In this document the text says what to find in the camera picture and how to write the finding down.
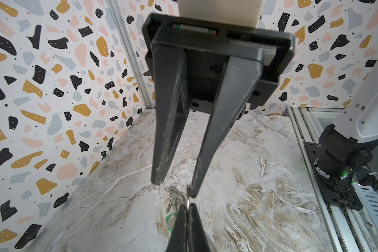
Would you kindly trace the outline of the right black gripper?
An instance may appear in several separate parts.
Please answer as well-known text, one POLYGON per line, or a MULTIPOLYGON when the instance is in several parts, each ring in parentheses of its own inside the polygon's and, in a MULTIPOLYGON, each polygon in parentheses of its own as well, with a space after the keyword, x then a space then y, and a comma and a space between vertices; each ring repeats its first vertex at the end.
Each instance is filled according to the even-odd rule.
POLYGON ((263 106, 277 89, 295 55, 296 39, 287 32, 157 13, 147 17, 142 33, 156 102, 153 184, 161 185, 171 167, 189 97, 191 109, 205 113, 214 101, 191 183, 190 197, 196 198, 246 102, 251 109, 263 106))

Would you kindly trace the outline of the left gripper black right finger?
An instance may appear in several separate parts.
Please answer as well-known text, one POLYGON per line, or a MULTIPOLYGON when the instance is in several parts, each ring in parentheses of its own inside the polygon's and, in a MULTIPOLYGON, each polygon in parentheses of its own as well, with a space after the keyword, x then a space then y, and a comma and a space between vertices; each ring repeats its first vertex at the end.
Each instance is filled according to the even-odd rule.
POLYGON ((188 252, 211 252, 206 232, 195 203, 188 208, 188 252))

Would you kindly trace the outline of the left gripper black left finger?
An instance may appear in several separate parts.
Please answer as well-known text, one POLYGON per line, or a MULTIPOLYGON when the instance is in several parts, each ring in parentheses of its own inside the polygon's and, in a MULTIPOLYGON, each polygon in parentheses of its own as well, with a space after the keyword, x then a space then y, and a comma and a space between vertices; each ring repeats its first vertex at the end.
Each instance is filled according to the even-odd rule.
POLYGON ((187 224, 187 208, 184 205, 180 205, 166 252, 187 251, 187 224))

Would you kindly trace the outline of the green capped key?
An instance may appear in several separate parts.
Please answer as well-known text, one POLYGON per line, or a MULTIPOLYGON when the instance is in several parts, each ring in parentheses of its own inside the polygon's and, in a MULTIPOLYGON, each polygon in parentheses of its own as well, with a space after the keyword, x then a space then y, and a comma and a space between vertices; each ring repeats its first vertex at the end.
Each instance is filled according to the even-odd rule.
POLYGON ((172 213, 172 214, 169 214, 166 218, 165 218, 165 223, 167 225, 167 228, 169 230, 170 233, 173 232, 173 228, 174 228, 174 225, 175 225, 175 221, 177 219, 177 216, 178 216, 178 212, 175 212, 175 213, 172 213))

